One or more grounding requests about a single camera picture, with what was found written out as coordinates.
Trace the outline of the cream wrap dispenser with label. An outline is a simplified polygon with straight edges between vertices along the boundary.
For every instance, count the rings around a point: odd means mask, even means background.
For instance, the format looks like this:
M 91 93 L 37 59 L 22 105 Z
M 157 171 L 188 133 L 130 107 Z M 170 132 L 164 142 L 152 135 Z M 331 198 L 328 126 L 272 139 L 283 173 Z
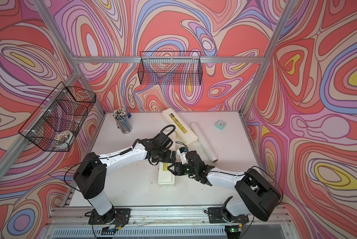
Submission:
M 175 187 L 175 176 L 168 170 L 171 163 L 159 163 L 158 185 Z

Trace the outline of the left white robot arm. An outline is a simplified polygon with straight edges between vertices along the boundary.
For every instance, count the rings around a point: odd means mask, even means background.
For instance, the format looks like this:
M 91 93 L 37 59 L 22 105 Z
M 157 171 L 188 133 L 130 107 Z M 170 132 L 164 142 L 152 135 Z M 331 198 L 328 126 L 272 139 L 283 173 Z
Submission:
M 106 176 L 131 163 L 147 160 L 153 166 L 159 163 L 174 163 L 176 153 L 170 148 L 173 141 L 163 132 L 154 138 L 137 139 L 131 147 L 109 154 L 86 155 L 76 170 L 73 180 L 83 197 L 94 207 L 93 214 L 99 216 L 104 224 L 126 225 L 127 220 L 120 220 L 104 191 Z

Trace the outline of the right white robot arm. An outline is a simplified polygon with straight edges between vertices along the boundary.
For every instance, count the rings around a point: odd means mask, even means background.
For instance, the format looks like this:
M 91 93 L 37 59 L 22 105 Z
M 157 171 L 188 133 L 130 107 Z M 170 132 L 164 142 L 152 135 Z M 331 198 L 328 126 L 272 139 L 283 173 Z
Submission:
M 178 153 L 181 162 L 168 166 L 167 170 L 175 176 L 185 176 L 208 185 L 219 186 L 236 191 L 240 196 L 232 200 L 230 196 L 222 206 L 224 220 L 251 213 L 261 221 L 268 221 L 279 204 L 279 191 L 254 167 L 245 172 L 221 170 L 213 165 L 205 164 L 195 150 Z

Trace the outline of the cup of pencils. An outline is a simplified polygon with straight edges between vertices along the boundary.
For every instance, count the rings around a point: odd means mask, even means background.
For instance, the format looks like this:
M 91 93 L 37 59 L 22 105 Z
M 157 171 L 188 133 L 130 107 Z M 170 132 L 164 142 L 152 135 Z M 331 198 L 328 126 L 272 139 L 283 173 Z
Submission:
M 115 118 L 117 126 L 122 133 L 130 133 L 132 131 L 132 126 L 129 120 L 129 113 L 125 109 L 116 109 L 113 113 L 113 117 Z

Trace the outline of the small teal box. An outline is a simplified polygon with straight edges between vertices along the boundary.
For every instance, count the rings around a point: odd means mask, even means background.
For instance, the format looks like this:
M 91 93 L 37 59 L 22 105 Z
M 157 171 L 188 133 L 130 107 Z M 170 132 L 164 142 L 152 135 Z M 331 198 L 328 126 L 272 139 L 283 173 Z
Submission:
M 222 121 L 222 120 L 218 120 L 215 123 L 215 127 L 219 130 L 223 130 L 226 127 L 226 122 Z

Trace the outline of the patterned bowl in basket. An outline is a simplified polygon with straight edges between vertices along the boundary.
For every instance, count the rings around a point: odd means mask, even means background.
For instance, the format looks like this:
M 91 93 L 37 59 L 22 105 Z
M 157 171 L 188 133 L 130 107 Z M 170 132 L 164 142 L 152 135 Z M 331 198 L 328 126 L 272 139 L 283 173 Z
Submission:
M 58 133 L 53 139 L 53 146 L 67 147 L 72 137 L 73 137 L 73 133 L 71 131 L 68 130 L 62 131 Z

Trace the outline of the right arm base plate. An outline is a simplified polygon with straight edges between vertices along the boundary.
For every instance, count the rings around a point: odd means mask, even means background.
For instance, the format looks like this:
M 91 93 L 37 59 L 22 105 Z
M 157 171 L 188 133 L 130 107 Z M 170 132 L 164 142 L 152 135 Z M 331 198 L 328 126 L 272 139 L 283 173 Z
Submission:
M 245 225 L 250 222 L 247 215 L 233 216 L 226 210 L 225 207 L 209 207 L 204 210 L 204 213 L 208 215 L 208 219 L 211 224 L 238 223 Z

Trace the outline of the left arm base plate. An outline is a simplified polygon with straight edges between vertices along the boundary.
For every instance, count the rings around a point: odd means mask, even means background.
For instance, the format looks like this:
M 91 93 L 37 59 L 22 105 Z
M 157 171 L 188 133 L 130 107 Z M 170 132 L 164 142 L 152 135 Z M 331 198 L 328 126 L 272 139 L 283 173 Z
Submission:
M 125 226 L 129 223 L 130 208 L 113 208 L 103 216 L 93 209 L 89 218 L 89 225 L 117 225 Z

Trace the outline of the aluminium rail at front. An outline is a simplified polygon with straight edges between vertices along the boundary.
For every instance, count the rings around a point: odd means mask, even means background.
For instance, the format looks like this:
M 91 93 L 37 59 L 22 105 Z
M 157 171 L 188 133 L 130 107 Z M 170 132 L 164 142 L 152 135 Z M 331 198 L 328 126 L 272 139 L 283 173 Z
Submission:
M 128 223 L 117 230 L 110 225 L 91 225 L 90 207 L 53 210 L 42 239 L 298 239 L 288 211 L 277 207 L 268 221 L 249 215 L 241 223 L 209 221 L 209 206 L 131 207 L 121 217 Z

